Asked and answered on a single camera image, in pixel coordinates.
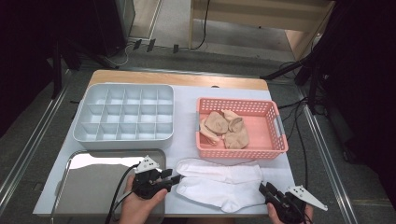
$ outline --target white plastic bracket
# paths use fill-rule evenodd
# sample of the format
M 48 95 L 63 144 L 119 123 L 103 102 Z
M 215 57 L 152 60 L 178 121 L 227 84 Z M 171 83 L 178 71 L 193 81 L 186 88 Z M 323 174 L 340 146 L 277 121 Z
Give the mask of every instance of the white plastic bracket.
M 314 197 L 307 189 L 303 188 L 303 186 L 296 186 L 296 187 L 288 187 L 288 191 L 292 193 L 294 196 L 299 198 L 300 200 L 310 203 L 324 211 L 327 211 L 327 205 L 321 203 L 317 198 Z
M 160 164 L 154 161 L 149 156 L 146 156 L 134 170 L 135 174 L 143 173 L 149 170 L 160 168 Z

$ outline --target white tabletop sheet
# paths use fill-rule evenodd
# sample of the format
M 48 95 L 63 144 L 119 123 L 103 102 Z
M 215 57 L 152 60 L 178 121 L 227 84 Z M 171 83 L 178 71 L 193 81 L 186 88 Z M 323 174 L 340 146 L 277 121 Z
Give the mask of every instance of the white tabletop sheet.
M 166 166 L 168 169 L 174 169 L 176 175 L 176 165 L 179 161 L 187 158 L 199 158 L 198 148 L 195 143 L 195 127 L 196 127 L 196 101 L 199 97 L 223 97 L 238 99 L 259 99 L 270 100 L 269 91 L 252 91 L 239 89 L 222 89 L 222 88 L 206 88 L 206 87 L 188 87 L 188 86 L 172 86 L 175 91 L 175 121 L 174 136 L 172 145 L 163 149 L 166 155 Z M 52 211 L 56 199 L 56 189 L 62 181 L 64 170 L 70 156 L 77 151 L 85 149 L 73 137 L 73 130 L 76 125 L 76 119 L 73 121 L 69 132 L 64 140 L 64 144 L 59 155 L 53 164 L 49 173 L 46 185 L 35 205 L 34 214 L 39 216 L 49 216 Z M 249 160 L 210 160 L 225 165 L 233 165 Z M 271 182 L 282 192 L 287 187 L 294 186 L 294 179 L 291 173 L 289 160 L 286 153 L 279 155 L 274 160 L 258 161 L 262 168 L 264 182 Z M 176 193 L 176 187 L 168 193 L 165 198 L 165 214 L 167 216 L 187 216 L 187 215 L 224 215 L 217 207 L 196 203 L 184 198 Z M 262 215 L 267 214 L 266 206 L 256 205 L 243 208 L 234 215 Z

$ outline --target pink plastic basket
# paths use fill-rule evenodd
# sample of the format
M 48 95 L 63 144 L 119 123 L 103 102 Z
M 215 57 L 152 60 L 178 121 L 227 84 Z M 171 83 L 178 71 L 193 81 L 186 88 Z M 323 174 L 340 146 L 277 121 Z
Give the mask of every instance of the pink plastic basket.
M 199 132 L 200 120 L 212 111 L 232 110 L 244 119 L 249 144 L 243 149 L 227 149 L 223 141 L 212 146 Z M 289 149 L 282 119 L 273 101 L 199 98 L 197 101 L 196 144 L 201 158 L 272 160 Z

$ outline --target wooden desk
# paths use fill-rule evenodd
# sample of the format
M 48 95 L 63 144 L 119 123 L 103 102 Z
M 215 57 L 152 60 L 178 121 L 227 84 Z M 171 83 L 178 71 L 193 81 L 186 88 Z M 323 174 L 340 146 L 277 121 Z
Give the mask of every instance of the wooden desk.
M 125 72 L 98 70 L 89 86 L 104 82 L 161 83 L 180 86 L 201 86 L 268 91 L 265 80 L 257 78 L 199 76 L 176 73 Z
M 166 167 L 174 170 L 176 169 L 178 161 L 187 158 L 199 158 L 198 150 L 195 145 L 196 99 L 198 97 L 218 96 L 271 99 L 266 82 L 257 78 L 221 77 L 214 76 L 213 74 L 196 75 L 98 70 L 93 73 L 89 86 L 104 82 L 162 83 L 173 85 L 175 92 L 178 94 L 175 107 L 175 116 L 177 119 L 174 123 L 175 132 L 173 143 L 170 147 L 164 148 L 163 152 L 166 156 Z M 220 86 L 220 88 L 204 88 L 214 85 Z M 73 137 L 76 123 L 77 120 L 74 119 L 58 157 L 49 173 L 46 185 L 33 212 L 36 215 L 42 217 L 51 215 L 52 206 L 56 200 L 58 183 L 62 181 L 67 161 L 73 153 L 86 150 L 86 148 Z M 222 160 L 216 162 L 232 165 L 244 161 L 248 160 Z M 294 186 L 294 180 L 286 153 L 279 155 L 274 160 L 260 160 L 258 163 L 262 169 L 262 173 L 265 174 L 265 180 L 270 181 L 280 190 L 286 191 L 288 186 Z M 110 202 L 113 193 L 114 192 L 101 192 L 102 196 L 100 200 Z M 214 206 L 192 203 L 178 195 L 175 189 L 168 193 L 165 204 L 165 215 L 167 217 L 263 217 L 267 213 L 266 207 L 260 204 L 241 209 L 232 214 L 225 214 Z M 107 212 L 108 208 L 100 211 L 92 211 L 91 207 L 84 206 L 84 208 L 74 211 L 73 214 L 76 216 L 87 216 L 92 214 L 106 214 Z
M 193 20 L 205 19 L 207 1 L 191 0 L 189 48 Z M 299 60 L 323 32 L 333 5 L 334 1 L 326 0 L 211 0 L 207 20 L 284 29 Z

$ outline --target white sock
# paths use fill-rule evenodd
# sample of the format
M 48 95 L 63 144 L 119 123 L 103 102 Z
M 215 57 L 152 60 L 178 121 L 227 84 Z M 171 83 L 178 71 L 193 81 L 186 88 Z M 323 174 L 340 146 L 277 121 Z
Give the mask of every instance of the white sock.
M 184 177 L 177 193 L 198 203 L 212 204 L 223 212 L 236 212 L 243 207 L 265 203 L 259 192 L 261 181 L 228 184 L 200 177 Z
M 230 184 L 263 180 L 262 170 L 256 161 L 225 166 L 210 161 L 186 159 L 177 164 L 177 172 L 184 176 L 202 177 Z

